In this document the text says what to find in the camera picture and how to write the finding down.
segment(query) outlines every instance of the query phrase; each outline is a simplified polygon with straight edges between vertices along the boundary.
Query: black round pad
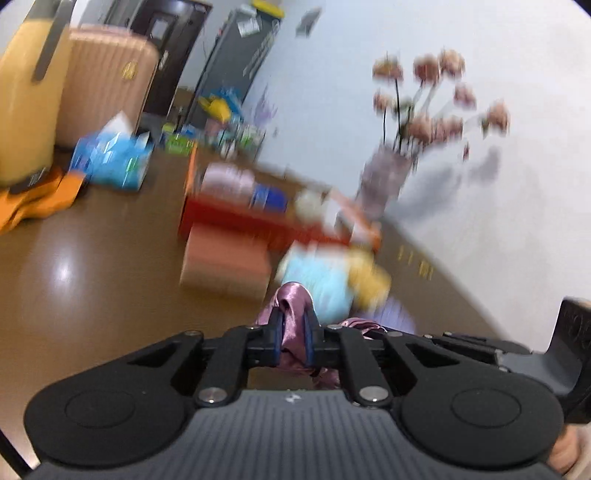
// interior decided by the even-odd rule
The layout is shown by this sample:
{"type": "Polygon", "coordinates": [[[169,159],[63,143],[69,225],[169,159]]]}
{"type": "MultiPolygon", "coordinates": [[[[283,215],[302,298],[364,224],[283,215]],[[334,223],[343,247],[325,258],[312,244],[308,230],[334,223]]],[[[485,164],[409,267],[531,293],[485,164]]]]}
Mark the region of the black round pad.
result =
{"type": "Polygon", "coordinates": [[[429,454],[455,465],[500,470],[544,459],[563,413],[540,383],[493,367],[434,368],[404,398],[401,418],[429,454]]]}
{"type": "Polygon", "coordinates": [[[154,381],[151,369],[84,372],[40,391],[25,429],[40,459],[78,468],[110,468],[169,445],[186,419],[182,397],[154,381]]]}
{"type": "Polygon", "coordinates": [[[519,401],[490,388],[473,388],[458,393],[452,400],[452,412],[461,421],[483,429],[504,427],[521,414],[519,401]]]}
{"type": "Polygon", "coordinates": [[[134,398],[126,392],[91,390],[73,397],[66,405],[68,418],[88,429],[107,429],[134,414],[134,398]]]}

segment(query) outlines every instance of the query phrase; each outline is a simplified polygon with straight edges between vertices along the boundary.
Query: suitcase handle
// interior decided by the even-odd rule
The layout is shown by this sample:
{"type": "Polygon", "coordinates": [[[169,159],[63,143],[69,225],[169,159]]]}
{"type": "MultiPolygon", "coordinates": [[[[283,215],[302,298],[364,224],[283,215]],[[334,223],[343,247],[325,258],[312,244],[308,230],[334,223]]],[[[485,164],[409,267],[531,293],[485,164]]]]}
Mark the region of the suitcase handle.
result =
{"type": "MultiPolygon", "coordinates": [[[[33,71],[33,82],[40,82],[45,78],[47,69],[49,68],[51,59],[53,58],[53,54],[56,52],[57,44],[60,41],[61,33],[72,19],[72,11],[74,10],[75,3],[76,0],[60,1],[57,11],[53,16],[53,23],[51,24],[49,33],[47,34],[47,38],[43,44],[43,48],[41,49],[39,59],[35,65],[35,70],[33,71]]],[[[41,11],[34,11],[34,9],[35,5],[27,15],[27,18],[47,18],[41,11]]]]}

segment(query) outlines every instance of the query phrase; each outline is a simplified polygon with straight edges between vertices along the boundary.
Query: pink suitcase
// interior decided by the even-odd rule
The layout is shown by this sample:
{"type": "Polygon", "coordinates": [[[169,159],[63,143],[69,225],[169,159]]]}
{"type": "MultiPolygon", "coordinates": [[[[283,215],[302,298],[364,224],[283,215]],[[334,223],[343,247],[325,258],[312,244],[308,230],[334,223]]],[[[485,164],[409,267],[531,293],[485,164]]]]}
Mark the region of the pink suitcase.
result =
{"type": "Polygon", "coordinates": [[[124,112],[137,129],[158,66],[158,50],[145,37],[73,28],[72,56],[61,96],[56,144],[75,147],[124,112]]]}

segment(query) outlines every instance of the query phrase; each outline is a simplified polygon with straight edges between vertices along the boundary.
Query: refrigerator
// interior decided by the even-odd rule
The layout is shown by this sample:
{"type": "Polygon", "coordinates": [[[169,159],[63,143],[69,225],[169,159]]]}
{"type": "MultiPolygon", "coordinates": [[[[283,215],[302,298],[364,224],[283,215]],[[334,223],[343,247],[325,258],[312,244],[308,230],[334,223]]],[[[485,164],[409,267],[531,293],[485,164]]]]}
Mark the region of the refrigerator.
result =
{"type": "Polygon", "coordinates": [[[209,96],[220,87],[232,87],[240,101],[245,99],[273,45],[280,22],[279,18],[254,7],[242,7],[230,13],[197,82],[187,123],[200,129],[205,126],[207,114],[197,99],[209,96]]]}

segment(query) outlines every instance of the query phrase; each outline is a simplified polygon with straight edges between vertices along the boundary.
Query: purple satin cloth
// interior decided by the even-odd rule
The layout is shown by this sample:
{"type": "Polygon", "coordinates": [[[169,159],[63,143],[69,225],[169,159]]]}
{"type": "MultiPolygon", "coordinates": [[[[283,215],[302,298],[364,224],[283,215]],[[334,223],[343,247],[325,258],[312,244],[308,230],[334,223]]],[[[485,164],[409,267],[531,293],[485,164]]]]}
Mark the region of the purple satin cloth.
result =
{"type": "MultiPolygon", "coordinates": [[[[281,358],[279,368],[312,375],[315,370],[306,368],[306,344],[304,343],[304,312],[312,307],[310,293],[301,284],[289,282],[281,286],[273,295],[269,304],[256,319],[256,325],[266,325],[273,307],[279,307],[285,316],[283,340],[281,342],[281,358]]],[[[365,335],[370,330],[386,331],[373,320],[350,318],[340,323],[343,327],[361,330],[365,335]]],[[[314,376],[314,386],[322,389],[339,388],[339,374],[336,370],[322,368],[314,376]]]]}
{"type": "Polygon", "coordinates": [[[304,312],[312,306],[312,297],[304,286],[288,282],[277,289],[275,295],[256,319],[256,325],[266,325],[273,307],[279,307],[285,316],[283,341],[279,368],[312,373],[305,368],[306,346],[304,344],[304,312]]]}

